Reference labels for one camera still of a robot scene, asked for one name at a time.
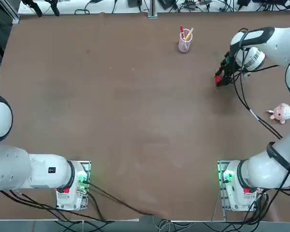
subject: stuffed animal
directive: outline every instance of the stuffed animal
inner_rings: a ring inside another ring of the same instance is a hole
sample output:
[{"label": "stuffed animal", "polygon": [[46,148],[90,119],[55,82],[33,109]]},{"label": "stuffed animal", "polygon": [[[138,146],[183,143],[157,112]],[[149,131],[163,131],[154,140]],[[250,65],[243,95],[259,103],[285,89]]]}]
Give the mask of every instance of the stuffed animal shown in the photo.
[{"label": "stuffed animal", "polygon": [[272,114],[271,119],[276,119],[281,124],[284,124],[286,120],[290,118],[290,106],[285,103],[279,104],[279,106],[276,107],[274,110],[266,111]]}]

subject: brown table surface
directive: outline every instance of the brown table surface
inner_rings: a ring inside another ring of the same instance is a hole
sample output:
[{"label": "brown table surface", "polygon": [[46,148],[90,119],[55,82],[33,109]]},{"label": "brown table surface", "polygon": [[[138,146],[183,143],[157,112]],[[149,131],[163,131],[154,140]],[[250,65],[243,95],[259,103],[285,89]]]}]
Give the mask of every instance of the brown table surface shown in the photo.
[{"label": "brown table surface", "polygon": [[[177,49],[180,25],[195,28],[184,55]],[[4,143],[91,160],[91,180],[140,210],[211,220],[217,160],[249,158],[275,140],[231,85],[217,90],[214,83],[233,35],[264,26],[289,27],[290,13],[23,17],[12,28],[0,72],[0,94],[14,111]],[[268,121],[264,109],[290,104],[284,71],[244,81],[247,101]],[[290,120],[271,123],[283,135],[290,130]],[[54,203],[48,189],[26,192]],[[139,216],[95,196],[106,218]],[[83,213],[97,216],[93,205]],[[0,219],[42,218],[53,217],[0,194]],[[214,219],[223,220],[220,203]],[[290,197],[280,194],[267,220],[290,221]]]}]

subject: black cable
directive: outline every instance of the black cable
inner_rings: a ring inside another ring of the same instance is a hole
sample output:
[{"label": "black cable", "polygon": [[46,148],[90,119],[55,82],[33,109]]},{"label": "black cable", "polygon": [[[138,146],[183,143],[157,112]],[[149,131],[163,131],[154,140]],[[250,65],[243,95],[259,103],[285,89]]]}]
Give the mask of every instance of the black cable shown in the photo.
[{"label": "black cable", "polygon": [[225,2],[225,1],[221,1],[221,0],[217,0],[217,1],[220,1],[220,2],[222,2],[223,4],[227,5],[228,8],[230,9],[230,11],[234,11],[234,10],[232,10],[232,7],[231,7],[227,2]]},{"label": "black cable", "polygon": [[50,9],[50,7],[51,6],[49,6],[48,9],[42,15],[46,14],[48,12],[48,10]]},{"label": "black cable", "polygon": [[[61,218],[59,218],[56,214],[54,214],[51,210],[49,210],[49,209],[47,209],[46,207],[44,207],[44,204],[40,204],[40,203],[36,202],[35,200],[33,200],[33,199],[31,199],[30,197],[28,197],[26,194],[23,194],[23,196],[27,197],[30,201],[28,201],[28,200],[26,200],[26,199],[22,199],[21,197],[18,197],[18,196],[17,196],[13,191],[11,191],[11,190],[10,190],[10,193],[11,193],[14,197],[16,197],[17,199],[19,199],[19,200],[21,200],[21,201],[28,202],[28,203],[35,203],[35,204],[40,205],[40,206],[43,207],[45,210],[47,210],[49,213],[51,213],[52,215],[54,215],[58,220],[60,220],[60,221],[64,221],[64,220],[62,220]],[[72,221],[68,220],[68,219],[67,219],[67,218],[66,218],[66,217],[65,217],[61,212],[59,212],[59,211],[57,211],[57,212],[60,213],[60,214],[61,214],[61,215],[66,219],[66,222],[70,222],[70,223],[71,223],[70,226],[66,227],[66,226],[62,225],[61,223],[54,221],[54,222],[57,223],[58,225],[60,225],[60,226],[62,226],[62,227],[65,228],[65,230],[64,230],[63,232],[66,232],[67,230],[72,231],[72,232],[76,232],[76,231],[74,231],[74,230],[71,229],[71,226],[73,226],[74,224],[80,223],[80,222],[72,222]]]},{"label": "black cable", "polygon": [[102,216],[102,213],[101,213],[101,211],[100,211],[100,209],[99,209],[98,203],[97,203],[96,199],[94,198],[94,196],[93,196],[90,192],[87,192],[87,194],[88,194],[88,196],[93,200],[93,202],[94,202],[94,204],[95,204],[95,206],[96,206],[96,210],[97,210],[97,213],[98,213],[100,219],[101,219],[102,221],[106,221],[105,218]]},{"label": "black cable", "polygon": [[[20,204],[23,204],[23,205],[27,205],[27,206],[30,206],[30,207],[33,207],[33,208],[36,208],[36,209],[43,209],[45,210],[45,208],[43,207],[38,207],[34,204],[29,204],[29,203],[26,203],[26,202],[22,202],[20,200],[17,200],[15,198],[13,198],[12,196],[10,196],[9,194],[7,194],[6,192],[4,191],[0,191],[3,195],[5,195],[6,197],[10,198],[12,201],[14,202],[17,202],[17,203],[20,203]],[[50,210],[56,210],[56,211],[61,211],[61,212],[66,212],[66,213],[69,213],[69,214],[74,214],[74,215],[78,215],[78,216],[81,216],[81,217],[85,217],[85,218],[89,218],[89,219],[93,219],[93,220],[97,220],[97,221],[100,221],[100,222],[104,222],[100,219],[97,219],[95,217],[91,217],[91,216],[88,216],[88,215],[84,215],[84,214],[79,214],[79,213],[76,213],[74,211],[69,211],[69,210],[64,210],[64,209],[58,209],[58,208],[53,208],[53,207],[47,207],[47,209],[50,209]]]},{"label": "black cable", "polygon": [[259,11],[259,9],[261,9],[262,6],[263,6],[263,3],[261,3],[260,7],[256,11]]},{"label": "black cable", "polygon": [[114,14],[114,10],[115,10],[115,7],[116,7],[116,3],[117,3],[117,0],[114,0],[114,7],[113,7],[113,10],[112,10],[112,14]]},{"label": "black cable", "polygon": [[171,7],[171,9],[170,9],[170,11],[169,11],[169,13],[174,9],[174,10],[178,10],[178,6],[177,6],[177,2],[178,2],[179,0],[177,0],[173,5],[172,5],[172,7]]},{"label": "black cable", "polygon": [[62,232],[73,231],[73,230],[71,230],[71,227],[74,226],[75,224],[79,224],[79,223],[81,223],[81,221],[74,222],[73,224],[71,224],[70,226],[68,226],[67,228],[65,228],[64,231],[62,231]]},{"label": "black cable", "polygon": [[176,225],[176,226],[183,226],[183,227],[185,227],[185,226],[190,226],[191,225],[191,222],[190,223],[188,223],[188,224],[186,224],[186,225],[182,225],[182,224],[179,224],[179,223],[177,223],[177,222],[172,222],[174,225]]},{"label": "black cable", "polygon": [[[248,35],[248,33],[245,33],[243,35],[243,37],[241,38],[240,42],[239,42],[239,49],[236,51],[235,55],[234,55],[234,64],[233,64],[233,67],[235,67],[235,63],[236,63],[236,57],[237,57],[237,54],[238,52],[241,50],[241,44],[243,42],[243,40],[245,39],[245,37]],[[258,115],[256,115],[255,113],[253,113],[253,111],[251,110],[251,108],[249,107],[249,105],[247,104],[247,101],[246,101],[246,98],[245,98],[245,94],[244,94],[244,89],[243,89],[243,83],[242,83],[242,74],[243,74],[243,66],[244,66],[244,62],[245,62],[245,59],[246,58],[243,58],[242,60],[242,64],[241,64],[241,68],[240,68],[240,71],[239,71],[239,78],[240,78],[240,84],[241,84],[241,90],[242,90],[242,96],[243,96],[243,100],[242,98],[240,97],[238,91],[237,91],[237,87],[236,87],[236,84],[235,84],[235,81],[237,79],[235,79],[235,76],[234,76],[234,72],[233,72],[233,85],[234,85],[234,89],[235,89],[235,93],[238,97],[238,99],[240,100],[240,102],[242,103],[242,105],[248,110],[250,111],[255,117],[256,119],[261,123],[261,125],[263,125],[267,130],[269,130],[277,139],[281,139],[282,136],[280,135],[280,133],[275,130],[270,124],[268,124],[266,121],[264,121],[262,118],[260,118]]]},{"label": "black cable", "polygon": [[[55,223],[57,223],[57,224],[59,224],[60,226],[64,227],[64,228],[65,228],[64,231],[69,230],[69,231],[72,231],[72,232],[76,232],[76,231],[74,231],[74,230],[71,229],[71,226],[73,226],[74,224],[80,223],[80,222],[73,222],[73,221],[68,220],[68,219],[67,219],[67,218],[66,218],[66,217],[65,217],[65,216],[64,216],[60,211],[65,211],[65,212],[69,212],[69,213],[72,213],[72,214],[74,214],[74,212],[66,211],[66,210],[56,209],[56,208],[52,208],[52,207],[49,206],[49,205],[42,204],[42,203],[38,203],[37,201],[33,200],[32,198],[30,198],[29,196],[27,196],[26,194],[23,194],[23,193],[21,193],[21,195],[23,195],[24,197],[28,198],[29,201],[26,200],[26,199],[23,199],[23,198],[21,198],[21,197],[18,197],[18,196],[17,196],[13,191],[10,191],[10,192],[12,193],[12,195],[13,195],[14,197],[16,197],[17,199],[21,200],[21,202],[19,202],[19,201],[16,200],[16,199],[13,199],[12,196],[10,196],[9,194],[7,194],[7,193],[4,192],[4,191],[0,191],[0,192],[3,193],[5,196],[9,197],[11,200],[16,201],[16,202],[18,202],[18,203],[20,203],[20,204],[28,205],[28,206],[33,207],[33,208],[38,208],[38,207],[35,207],[34,205],[26,204],[26,203],[32,203],[32,204],[37,204],[37,205],[41,206],[42,209],[47,210],[48,212],[50,212],[51,214],[53,214],[53,215],[54,215],[58,220],[60,220],[60,221],[64,221],[64,222],[70,222],[70,223],[71,223],[70,226],[66,227],[66,226],[64,226],[64,225],[62,225],[62,224],[60,224],[60,223],[58,223],[57,221],[54,221]],[[60,214],[65,218],[65,220],[62,220],[61,218],[59,218],[56,214],[54,214],[53,212],[51,212],[51,210],[55,210],[56,212],[60,213]],[[98,227],[97,225],[95,225],[95,224],[93,224],[93,223],[90,223],[90,222],[88,222],[88,221],[85,221],[85,223],[90,224],[91,226],[94,226],[94,227],[96,228],[95,230],[93,230],[93,231],[91,231],[91,232],[95,232],[95,231],[101,231],[101,232],[104,232],[104,231],[101,230],[101,228],[103,228],[104,226],[106,226],[106,225],[108,225],[108,224],[113,223],[113,221],[110,221],[110,222],[102,221],[102,222],[104,222],[105,224],[104,224],[103,226],[101,226],[101,227]]]},{"label": "black cable", "polygon": [[62,227],[64,227],[64,228],[66,228],[66,230],[69,230],[69,231],[71,231],[71,232],[78,232],[78,231],[75,231],[75,230],[72,230],[72,229],[71,229],[71,226],[73,226],[74,224],[72,224],[72,225],[70,225],[70,226],[65,226],[65,225],[62,225],[61,223],[59,223],[59,222],[57,222],[57,221],[54,221],[54,223],[56,223],[56,224],[58,224],[58,225],[60,225],[60,226],[62,226]]},{"label": "black cable", "polygon": [[90,14],[90,11],[87,10],[86,8],[87,8],[87,6],[88,6],[89,4],[91,4],[91,3],[92,3],[91,1],[87,2],[87,4],[86,4],[86,6],[84,7],[84,9],[76,9],[76,10],[74,11],[74,15],[76,15],[76,12],[78,12],[78,11],[83,11],[84,14],[86,14],[86,15]]},{"label": "black cable", "polygon": [[266,70],[266,69],[271,69],[271,68],[274,68],[274,67],[278,67],[279,65],[272,65],[272,66],[269,66],[269,67],[266,67],[266,68],[263,68],[263,69],[257,69],[257,70],[252,70],[252,71],[249,71],[250,73],[256,73],[256,72],[260,72],[260,71],[263,71],[263,70]]},{"label": "black cable", "polygon": [[197,8],[197,9],[199,9],[201,12],[203,12],[203,10],[202,10],[200,7],[198,7],[197,5],[195,6],[195,8]]},{"label": "black cable", "polygon": [[87,232],[95,232],[95,231],[101,231],[101,229],[104,227],[104,226],[107,226],[108,224],[111,224],[111,223],[107,223],[107,224],[104,224],[103,226],[100,226],[98,227],[97,229],[93,230],[93,231],[87,231]]},{"label": "black cable", "polygon": [[207,226],[208,228],[210,228],[211,230],[213,230],[213,231],[215,231],[215,232],[224,232],[226,229],[228,229],[232,224],[230,224],[230,225],[228,225],[228,226],[226,226],[226,228],[224,228],[222,231],[218,231],[218,230],[215,230],[215,229],[213,229],[213,228],[211,228],[209,225],[207,225],[205,222],[203,222],[203,224],[205,225],[205,226]]},{"label": "black cable", "polygon": [[114,197],[113,195],[109,194],[108,192],[104,191],[104,190],[101,189],[100,187],[98,187],[98,186],[96,186],[96,185],[94,185],[94,184],[92,184],[92,183],[90,183],[90,182],[88,182],[88,181],[83,181],[83,183],[84,183],[84,184],[89,184],[89,185],[91,185],[92,187],[98,189],[99,191],[101,191],[101,192],[104,193],[105,195],[109,196],[110,198],[112,198],[112,199],[115,200],[116,202],[118,202],[118,203],[120,203],[120,204],[126,206],[127,208],[133,210],[133,211],[136,212],[136,213],[139,213],[139,214],[142,214],[142,215],[150,215],[150,216],[152,216],[152,214],[145,213],[145,212],[143,212],[143,211],[141,211],[141,210],[138,210],[138,209],[136,209],[136,208],[134,208],[134,207],[128,205],[127,203],[121,201],[120,199]]},{"label": "black cable", "polygon": [[47,209],[46,207],[50,207],[49,205],[46,205],[46,204],[40,204],[40,203],[34,201],[33,199],[31,199],[30,197],[28,197],[26,194],[22,194],[22,195],[23,195],[24,197],[28,198],[30,201],[28,201],[28,200],[26,200],[26,199],[23,199],[23,198],[21,198],[21,197],[19,197],[19,196],[17,196],[17,195],[16,195],[12,190],[10,190],[10,193],[11,193],[15,198],[19,199],[20,201],[27,202],[27,203],[35,203],[35,204],[37,204],[37,205],[43,207],[45,210],[47,210],[49,213],[51,213],[52,215],[54,215],[54,216],[55,216],[58,220],[60,220],[60,221],[67,221],[67,222],[73,223],[72,221],[68,220],[68,219],[64,216],[63,213],[61,213],[61,212],[55,210],[55,211],[57,211],[57,212],[58,212],[58,213],[59,213],[59,214],[64,218],[64,220],[61,219],[61,218],[59,218],[59,217],[58,217],[56,214],[54,214],[51,210]]},{"label": "black cable", "polygon": [[210,7],[210,5],[207,4],[206,0],[204,0],[204,3],[205,3],[205,6],[206,6],[206,8],[207,8],[207,11],[209,12],[209,7]]},{"label": "black cable", "polygon": [[95,231],[97,230],[97,231],[100,231],[100,232],[104,232],[103,230],[102,230],[102,227],[99,227],[99,226],[97,226],[97,225],[95,225],[95,224],[93,224],[93,223],[91,223],[91,222],[89,222],[89,221],[86,221],[86,223],[87,224],[89,224],[89,225],[91,225],[91,226],[93,226],[93,227],[95,227],[96,229],[95,229]]}]

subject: pen holder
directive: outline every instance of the pen holder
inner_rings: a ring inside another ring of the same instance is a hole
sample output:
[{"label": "pen holder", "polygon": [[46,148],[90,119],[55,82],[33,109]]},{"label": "pen holder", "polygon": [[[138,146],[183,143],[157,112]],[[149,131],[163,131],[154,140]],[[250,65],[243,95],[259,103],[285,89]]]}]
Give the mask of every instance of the pen holder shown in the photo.
[{"label": "pen holder", "polygon": [[[189,29],[184,29],[184,35],[185,37],[188,35],[188,33],[190,32]],[[189,46],[190,46],[190,42],[192,40],[192,34],[189,36],[189,38],[187,39],[187,41],[185,41],[182,38],[181,33],[179,34],[179,42],[178,42],[178,49],[179,51],[181,51],[182,53],[186,53],[189,51]]]}]

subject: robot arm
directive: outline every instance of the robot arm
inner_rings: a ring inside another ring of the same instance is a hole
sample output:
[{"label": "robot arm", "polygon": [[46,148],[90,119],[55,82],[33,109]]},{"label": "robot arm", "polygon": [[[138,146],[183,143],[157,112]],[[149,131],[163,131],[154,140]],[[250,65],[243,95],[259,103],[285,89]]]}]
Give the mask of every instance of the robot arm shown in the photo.
[{"label": "robot arm", "polygon": [[[11,131],[13,113],[0,96],[0,141]],[[56,189],[57,207],[65,210],[87,208],[89,161],[68,161],[54,154],[28,154],[25,150],[0,145],[0,190]]]},{"label": "robot arm", "polygon": [[[290,28],[240,31],[233,37],[228,59],[233,62],[235,59],[237,68],[243,66],[247,72],[258,69],[265,56],[286,67],[285,83],[290,92]],[[236,67],[225,70],[231,75]],[[289,168],[290,133],[276,143],[269,143],[265,151],[247,160],[232,160],[224,172],[231,210],[247,211],[256,199],[256,189],[278,188]],[[290,175],[283,186],[287,187],[290,187]]]},{"label": "robot arm", "polygon": [[265,27],[238,32],[232,38],[230,56],[235,56],[240,66],[243,54],[247,55],[244,67],[248,71],[258,69],[265,56],[275,64],[286,67],[285,82],[290,92],[290,28]]}]

